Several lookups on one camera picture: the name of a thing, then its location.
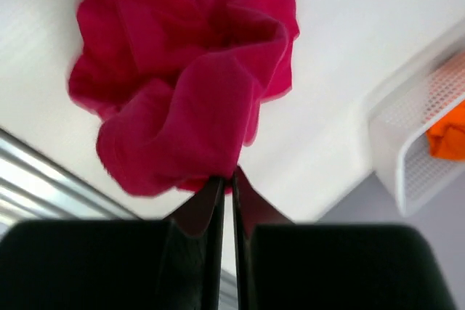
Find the magenta t shirt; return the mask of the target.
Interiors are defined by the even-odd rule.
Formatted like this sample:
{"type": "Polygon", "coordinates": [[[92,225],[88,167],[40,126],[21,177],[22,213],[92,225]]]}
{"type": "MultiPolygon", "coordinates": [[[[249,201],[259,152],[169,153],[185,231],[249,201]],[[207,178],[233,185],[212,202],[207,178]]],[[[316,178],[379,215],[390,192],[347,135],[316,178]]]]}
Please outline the magenta t shirt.
{"type": "Polygon", "coordinates": [[[70,98],[133,196],[232,176],[264,102],[291,90],[296,0],[82,0],[70,98]]]}

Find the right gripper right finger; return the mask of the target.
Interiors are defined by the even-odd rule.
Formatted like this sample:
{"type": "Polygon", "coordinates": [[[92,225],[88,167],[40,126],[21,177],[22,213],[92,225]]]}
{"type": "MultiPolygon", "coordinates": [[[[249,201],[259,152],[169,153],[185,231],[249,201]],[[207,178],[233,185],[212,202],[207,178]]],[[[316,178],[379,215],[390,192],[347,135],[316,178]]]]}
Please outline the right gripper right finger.
{"type": "Polygon", "coordinates": [[[237,168],[240,309],[454,309],[429,243],[399,224],[296,224],[237,168]]]}

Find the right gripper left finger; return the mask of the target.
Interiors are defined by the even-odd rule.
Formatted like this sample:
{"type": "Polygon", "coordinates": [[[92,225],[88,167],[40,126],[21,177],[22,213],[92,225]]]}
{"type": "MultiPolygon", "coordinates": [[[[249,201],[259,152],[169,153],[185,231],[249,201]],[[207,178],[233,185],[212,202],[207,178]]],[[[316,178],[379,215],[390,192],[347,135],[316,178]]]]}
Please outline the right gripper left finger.
{"type": "Polygon", "coordinates": [[[1,240],[3,309],[215,309],[224,182],[164,219],[27,220],[1,240]]]}

